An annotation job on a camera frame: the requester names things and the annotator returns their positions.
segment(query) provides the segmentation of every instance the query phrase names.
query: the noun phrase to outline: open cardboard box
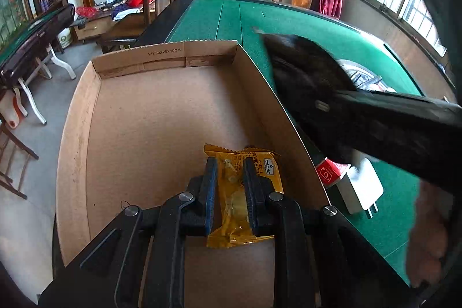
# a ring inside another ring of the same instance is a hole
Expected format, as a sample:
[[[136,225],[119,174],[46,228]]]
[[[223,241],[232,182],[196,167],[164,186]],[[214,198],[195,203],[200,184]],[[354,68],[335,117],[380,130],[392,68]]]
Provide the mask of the open cardboard box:
[[[274,150],[285,193],[329,203],[271,87],[236,41],[188,41],[109,53],[89,62],[64,127],[57,224],[67,265],[120,211],[159,206],[203,173],[205,143]],[[186,243],[185,305],[271,307],[271,240],[230,249]]]

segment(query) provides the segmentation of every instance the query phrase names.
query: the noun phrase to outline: window sill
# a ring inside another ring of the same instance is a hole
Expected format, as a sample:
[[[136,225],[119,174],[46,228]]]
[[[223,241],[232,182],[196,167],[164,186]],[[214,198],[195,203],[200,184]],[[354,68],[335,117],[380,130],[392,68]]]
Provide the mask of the window sill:
[[[394,18],[392,15],[390,15],[387,11],[385,10],[380,10],[377,6],[375,6],[373,3],[369,2],[369,0],[361,0],[368,6],[372,7],[375,9],[375,11],[379,12],[382,14],[382,16],[386,17],[389,21],[391,21],[396,27],[401,30],[414,44],[416,44],[422,52],[427,56],[427,58],[433,63],[433,65],[438,69],[438,71],[442,74],[446,82],[448,83],[449,87],[452,89],[452,91],[455,93],[456,92],[456,87],[454,83],[452,83],[452,80],[449,78],[449,76],[443,71],[440,63],[438,62],[438,59],[436,58],[435,54],[438,55],[438,53],[435,51],[435,53],[430,52],[425,46],[421,44],[421,42],[418,40],[416,37],[417,31],[410,30],[412,27],[405,25],[405,22],[402,20],[397,20]]]

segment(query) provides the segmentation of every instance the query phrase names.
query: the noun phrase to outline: wooden drawer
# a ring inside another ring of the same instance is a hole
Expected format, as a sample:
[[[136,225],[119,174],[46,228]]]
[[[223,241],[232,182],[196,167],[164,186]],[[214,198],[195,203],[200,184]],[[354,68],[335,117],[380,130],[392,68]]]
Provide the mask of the wooden drawer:
[[[89,21],[83,29],[76,27],[75,32],[79,40],[84,40],[106,33],[115,23],[117,22],[113,21],[110,16],[106,16],[101,19]]]

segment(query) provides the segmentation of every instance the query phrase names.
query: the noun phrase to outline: green mural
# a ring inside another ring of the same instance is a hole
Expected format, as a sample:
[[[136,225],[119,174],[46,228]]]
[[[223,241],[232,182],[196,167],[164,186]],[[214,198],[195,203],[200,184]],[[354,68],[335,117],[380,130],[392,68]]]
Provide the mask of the green mural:
[[[27,24],[22,0],[0,0],[0,52]]]

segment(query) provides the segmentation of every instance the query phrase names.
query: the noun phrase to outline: white label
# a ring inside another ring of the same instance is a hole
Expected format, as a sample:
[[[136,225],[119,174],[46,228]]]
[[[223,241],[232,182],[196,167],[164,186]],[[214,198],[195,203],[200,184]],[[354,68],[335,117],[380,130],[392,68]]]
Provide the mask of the white label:
[[[274,175],[274,166],[271,158],[265,158],[265,173],[266,175]]]

